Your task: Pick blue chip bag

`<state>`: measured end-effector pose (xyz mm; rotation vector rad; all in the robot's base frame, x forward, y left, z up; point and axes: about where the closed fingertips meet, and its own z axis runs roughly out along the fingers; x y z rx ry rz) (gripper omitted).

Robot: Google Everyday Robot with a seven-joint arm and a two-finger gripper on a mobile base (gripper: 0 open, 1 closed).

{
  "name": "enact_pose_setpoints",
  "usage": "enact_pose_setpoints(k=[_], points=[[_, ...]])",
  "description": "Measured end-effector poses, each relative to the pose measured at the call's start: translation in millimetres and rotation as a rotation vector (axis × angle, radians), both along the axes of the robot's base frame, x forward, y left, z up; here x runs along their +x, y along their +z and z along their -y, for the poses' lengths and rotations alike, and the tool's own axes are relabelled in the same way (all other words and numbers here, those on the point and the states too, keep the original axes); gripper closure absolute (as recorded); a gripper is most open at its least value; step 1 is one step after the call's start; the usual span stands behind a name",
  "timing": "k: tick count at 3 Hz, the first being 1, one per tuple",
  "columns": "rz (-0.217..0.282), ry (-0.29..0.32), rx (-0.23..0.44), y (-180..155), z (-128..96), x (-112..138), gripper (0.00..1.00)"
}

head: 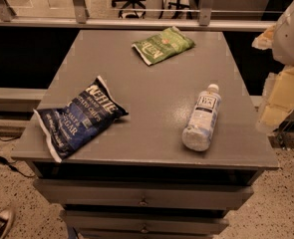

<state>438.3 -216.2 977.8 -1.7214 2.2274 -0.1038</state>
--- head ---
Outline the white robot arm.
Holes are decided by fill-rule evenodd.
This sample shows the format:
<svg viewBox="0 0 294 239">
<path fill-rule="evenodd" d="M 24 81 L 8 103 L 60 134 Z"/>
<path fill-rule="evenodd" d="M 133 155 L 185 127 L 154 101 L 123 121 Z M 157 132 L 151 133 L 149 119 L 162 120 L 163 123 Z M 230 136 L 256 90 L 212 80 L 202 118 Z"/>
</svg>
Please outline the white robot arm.
<svg viewBox="0 0 294 239">
<path fill-rule="evenodd" d="M 284 65 L 280 73 L 268 75 L 258 108 L 256 129 L 269 133 L 294 111 L 294 0 L 274 25 L 254 39 L 252 47 L 271 49 L 273 59 Z"/>
</svg>

